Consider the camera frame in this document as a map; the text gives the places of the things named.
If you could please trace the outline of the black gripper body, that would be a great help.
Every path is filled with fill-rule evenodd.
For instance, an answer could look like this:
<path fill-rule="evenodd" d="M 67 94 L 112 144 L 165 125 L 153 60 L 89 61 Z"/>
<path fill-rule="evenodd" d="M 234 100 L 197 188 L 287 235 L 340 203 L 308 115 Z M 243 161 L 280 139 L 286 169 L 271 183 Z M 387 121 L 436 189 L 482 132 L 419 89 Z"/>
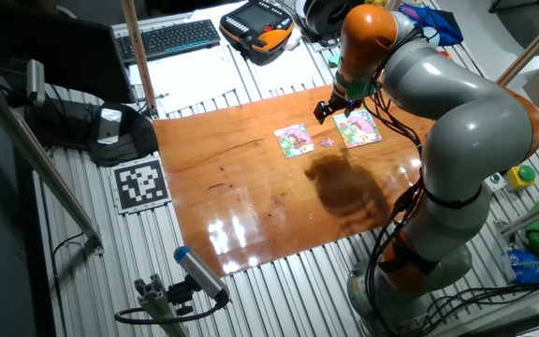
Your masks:
<path fill-rule="evenodd" d="M 330 104 L 334 112 L 338 112 L 341 110 L 344 111 L 345 104 L 349 100 L 351 99 L 346 99 L 345 97 L 338 95 L 336 92 L 332 92 L 328 103 Z"/>

